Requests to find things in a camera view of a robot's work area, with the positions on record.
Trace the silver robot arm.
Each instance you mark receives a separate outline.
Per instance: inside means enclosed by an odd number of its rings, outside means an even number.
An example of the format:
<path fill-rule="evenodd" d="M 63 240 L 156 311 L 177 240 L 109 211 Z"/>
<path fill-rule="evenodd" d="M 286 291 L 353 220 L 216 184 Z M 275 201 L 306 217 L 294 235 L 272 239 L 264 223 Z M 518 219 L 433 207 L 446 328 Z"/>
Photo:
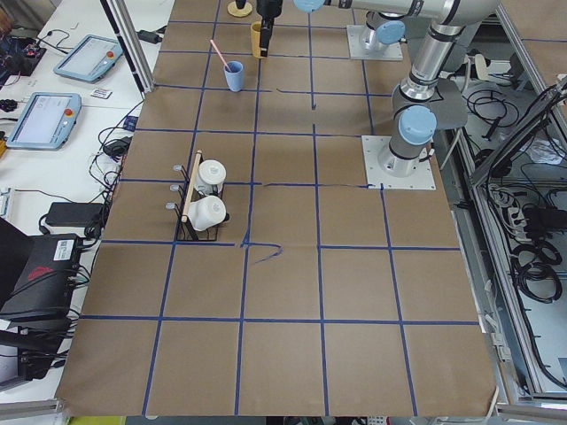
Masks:
<path fill-rule="evenodd" d="M 282 12 L 282 1 L 261 1 L 256 8 L 262 16 L 260 23 L 260 37 L 271 37 L 274 18 Z M 406 32 L 403 15 L 389 12 L 366 13 L 364 27 L 357 27 L 359 41 L 358 46 L 365 52 L 374 52 L 385 49 L 387 46 L 398 43 Z"/>
<path fill-rule="evenodd" d="M 481 22 L 500 5 L 498 1 L 296 1 L 305 13 L 323 6 L 365 9 L 395 18 L 429 18 L 423 44 L 411 70 L 392 94 L 394 130 L 389 144 L 378 153 L 378 163 L 389 175 L 405 178 L 414 171 L 423 147 L 437 129 L 429 108 L 442 66 L 462 31 Z"/>

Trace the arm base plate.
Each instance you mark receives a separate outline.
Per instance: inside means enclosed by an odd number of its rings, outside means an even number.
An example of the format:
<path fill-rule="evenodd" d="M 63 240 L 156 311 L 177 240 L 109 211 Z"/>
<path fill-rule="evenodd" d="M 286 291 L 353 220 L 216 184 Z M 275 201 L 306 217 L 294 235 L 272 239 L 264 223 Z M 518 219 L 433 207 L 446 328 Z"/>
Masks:
<path fill-rule="evenodd" d="M 361 137 L 367 186 L 370 189 L 435 190 L 436 185 L 422 148 L 417 158 L 400 159 L 390 151 L 390 136 Z"/>
<path fill-rule="evenodd" d="M 366 25 L 346 27 L 350 58 L 380 61 L 403 59 L 400 39 L 405 34 L 403 22 L 384 23 L 376 29 Z"/>

